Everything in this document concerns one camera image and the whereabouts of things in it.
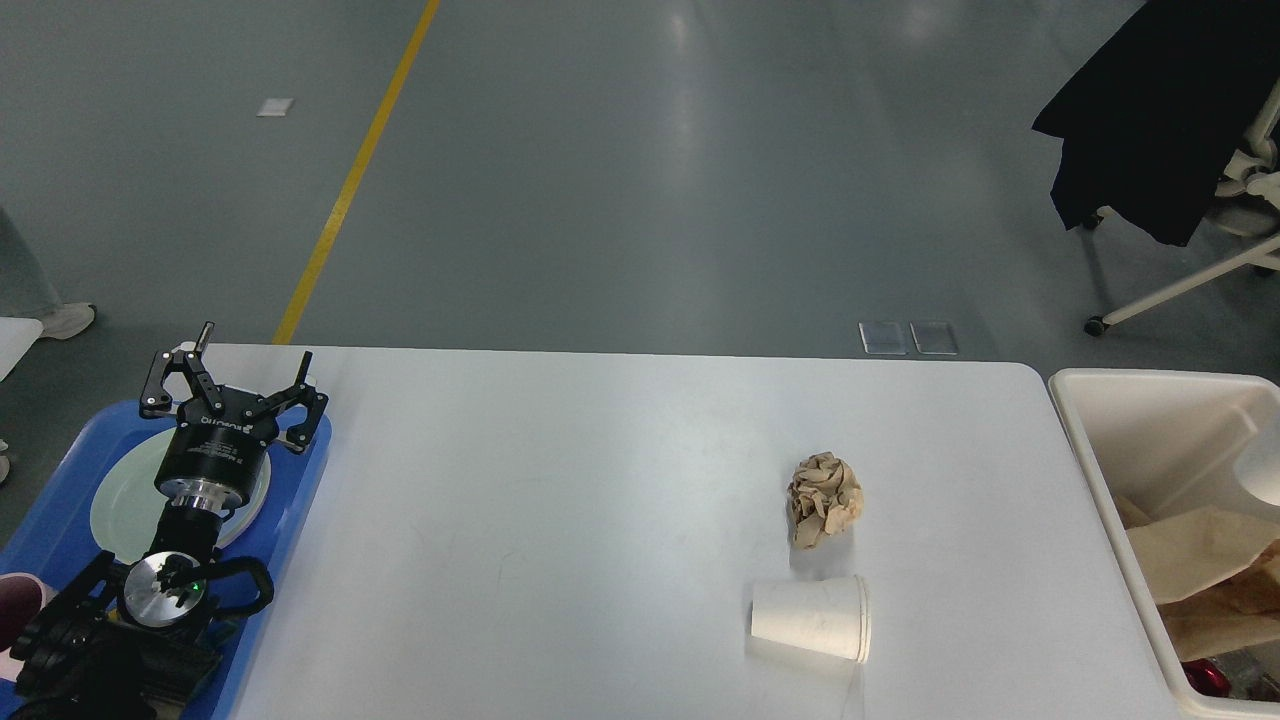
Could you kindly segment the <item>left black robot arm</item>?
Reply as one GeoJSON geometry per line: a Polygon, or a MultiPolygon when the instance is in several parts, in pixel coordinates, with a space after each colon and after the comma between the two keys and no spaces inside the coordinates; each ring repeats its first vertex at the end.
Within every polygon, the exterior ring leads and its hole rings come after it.
{"type": "Polygon", "coordinates": [[[4,639],[8,719],[214,719],[230,707],[332,436],[303,352],[264,395],[159,350],[138,416],[83,430],[3,570],[52,585],[4,639]]]}

